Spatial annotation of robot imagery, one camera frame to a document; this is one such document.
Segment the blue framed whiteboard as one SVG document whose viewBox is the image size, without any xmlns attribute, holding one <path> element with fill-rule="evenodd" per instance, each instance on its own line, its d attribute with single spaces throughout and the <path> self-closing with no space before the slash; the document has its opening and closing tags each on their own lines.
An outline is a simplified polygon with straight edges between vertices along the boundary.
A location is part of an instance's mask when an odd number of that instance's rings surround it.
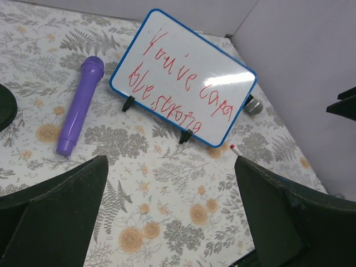
<svg viewBox="0 0 356 267">
<path fill-rule="evenodd" d="M 113 91 L 211 146 L 221 146 L 257 76 L 164 11 L 146 16 L 110 78 Z"/>
</svg>

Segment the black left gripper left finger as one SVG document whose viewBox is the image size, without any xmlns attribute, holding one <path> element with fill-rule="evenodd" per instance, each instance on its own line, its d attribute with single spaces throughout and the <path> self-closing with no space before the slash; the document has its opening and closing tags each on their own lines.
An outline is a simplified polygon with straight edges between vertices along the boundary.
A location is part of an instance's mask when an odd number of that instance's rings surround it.
<svg viewBox="0 0 356 267">
<path fill-rule="evenodd" d="M 1 266 L 83 266 L 108 176 L 93 159 L 1 197 Z"/>
</svg>

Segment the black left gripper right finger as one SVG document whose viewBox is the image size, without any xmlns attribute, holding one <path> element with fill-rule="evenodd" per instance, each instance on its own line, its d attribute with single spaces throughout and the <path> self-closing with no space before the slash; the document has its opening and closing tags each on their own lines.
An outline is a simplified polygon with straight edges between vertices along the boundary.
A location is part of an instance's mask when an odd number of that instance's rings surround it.
<svg viewBox="0 0 356 267">
<path fill-rule="evenodd" d="M 355 266 L 355 202 L 239 156 L 236 180 L 255 248 L 238 266 Z"/>
</svg>

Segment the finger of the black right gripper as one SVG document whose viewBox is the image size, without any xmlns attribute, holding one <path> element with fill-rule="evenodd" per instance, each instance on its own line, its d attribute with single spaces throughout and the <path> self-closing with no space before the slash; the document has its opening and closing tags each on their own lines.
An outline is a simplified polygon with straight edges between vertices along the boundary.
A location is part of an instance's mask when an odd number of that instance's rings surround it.
<svg viewBox="0 0 356 267">
<path fill-rule="evenodd" d="M 326 112 L 332 113 L 350 120 L 356 120 L 356 87 L 340 93 L 338 102 L 327 107 Z"/>
</svg>

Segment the red white marker pen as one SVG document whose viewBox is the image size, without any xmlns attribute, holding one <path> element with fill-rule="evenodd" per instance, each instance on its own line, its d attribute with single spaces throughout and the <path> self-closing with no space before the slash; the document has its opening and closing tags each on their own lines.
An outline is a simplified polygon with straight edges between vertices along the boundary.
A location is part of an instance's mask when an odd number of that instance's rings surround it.
<svg viewBox="0 0 356 267">
<path fill-rule="evenodd" d="M 235 145 L 233 145 L 233 144 L 230 145 L 230 149 L 231 149 L 237 156 L 242 156 L 242 155 L 243 155 L 243 154 L 239 151 L 239 149 L 238 149 Z"/>
</svg>

